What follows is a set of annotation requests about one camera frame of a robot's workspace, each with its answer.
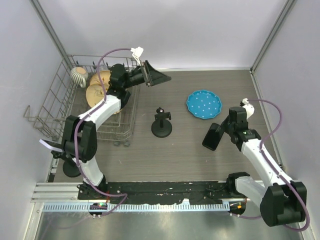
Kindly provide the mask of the black phone stand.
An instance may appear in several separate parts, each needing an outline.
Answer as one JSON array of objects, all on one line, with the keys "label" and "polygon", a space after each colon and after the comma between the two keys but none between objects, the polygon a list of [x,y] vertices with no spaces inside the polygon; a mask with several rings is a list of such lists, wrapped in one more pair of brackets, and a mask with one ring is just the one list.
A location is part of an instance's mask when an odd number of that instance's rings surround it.
[{"label": "black phone stand", "polygon": [[76,178],[81,175],[76,163],[68,154],[66,154],[65,152],[58,152],[55,150],[52,150],[51,154],[54,159],[63,160],[62,171],[67,177]]},{"label": "black phone stand", "polygon": [[151,132],[158,138],[166,138],[172,133],[172,119],[171,113],[166,112],[163,108],[159,107],[154,115],[154,122],[151,125]]}]

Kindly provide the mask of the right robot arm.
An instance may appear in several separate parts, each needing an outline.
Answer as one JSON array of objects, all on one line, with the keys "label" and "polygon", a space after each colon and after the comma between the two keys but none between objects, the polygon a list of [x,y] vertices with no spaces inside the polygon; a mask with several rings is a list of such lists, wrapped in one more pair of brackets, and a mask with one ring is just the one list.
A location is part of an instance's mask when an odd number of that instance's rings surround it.
[{"label": "right robot arm", "polygon": [[233,198],[243,194],[252,200],[269,227],[299,222],[309,225],[305,185],[293,181],[270,156],[260,135],[249,128],[247,109],[243,106],[231,107],[226,119],[213,126],[212,148],[215,150],[223,134],[228,134],[231,142],[248,158],[263,182],[263,185],[259,185],[248,175],[238,176],[226,184],[226,193]]}]

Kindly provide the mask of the black phone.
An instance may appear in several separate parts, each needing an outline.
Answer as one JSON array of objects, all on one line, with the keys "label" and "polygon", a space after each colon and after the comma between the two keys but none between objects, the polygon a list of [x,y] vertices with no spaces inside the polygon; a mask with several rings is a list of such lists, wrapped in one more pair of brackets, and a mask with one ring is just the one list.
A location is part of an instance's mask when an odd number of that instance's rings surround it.
[{"label": "black phone", "polygon": [[202,145],[211,151],[215,151],[220,143],[216,141],[216,133],[215,133],[218,125],[219,124],[217,123],[212,123],[202,141]]}]

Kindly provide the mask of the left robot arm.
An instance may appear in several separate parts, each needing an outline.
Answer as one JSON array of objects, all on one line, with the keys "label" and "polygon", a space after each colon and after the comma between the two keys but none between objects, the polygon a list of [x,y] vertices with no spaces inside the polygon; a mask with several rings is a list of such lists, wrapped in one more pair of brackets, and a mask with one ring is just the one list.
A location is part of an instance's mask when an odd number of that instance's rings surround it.
[{"label": "left robot arm", "polygon": [[89,194],[100,200],[107,192],[106,178],[100,171],[96,152],[97,130],[114,113],[123,109],[130,99],[129,88],[146,84],[153,87],[172,78],[156,69],[146,60],[132,71],[117,63],[110,68],[109,87],[102,100],[87,112],[67,117],[63,130],[62,151],[79,168],[83,181],[91,185]]}]

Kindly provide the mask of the blue polka dot plate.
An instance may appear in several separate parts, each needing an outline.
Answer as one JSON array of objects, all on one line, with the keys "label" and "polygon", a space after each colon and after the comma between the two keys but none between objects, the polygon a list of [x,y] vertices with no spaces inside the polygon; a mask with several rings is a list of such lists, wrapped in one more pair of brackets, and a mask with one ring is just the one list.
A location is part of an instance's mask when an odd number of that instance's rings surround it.
[{"label": "blue polka dot plate", "polygon": [[196,118],[202,120],[217,117],[222,110],[222,101],[212,91],[196,90],[186,100],[187,110]]}]

